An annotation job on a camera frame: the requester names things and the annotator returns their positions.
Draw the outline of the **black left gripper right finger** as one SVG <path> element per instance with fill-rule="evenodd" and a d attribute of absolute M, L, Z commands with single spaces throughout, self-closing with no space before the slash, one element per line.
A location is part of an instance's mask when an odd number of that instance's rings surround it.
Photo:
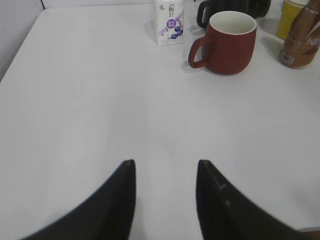
<path fill-rule="evenodd" d="M 197 165 L 196 210 L 205 240 L 318 240 L 319 230 L 297 231 L 261 209 L 209 161 Z"/>

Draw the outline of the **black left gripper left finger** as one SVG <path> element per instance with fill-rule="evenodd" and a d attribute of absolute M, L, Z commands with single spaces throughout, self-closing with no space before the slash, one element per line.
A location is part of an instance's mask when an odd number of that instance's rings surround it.
<path fill-rule="evenodd" d="M 28 240 L 127 240 L 136 206 L 136 164 L 124 160 L 88 199 Z"/>

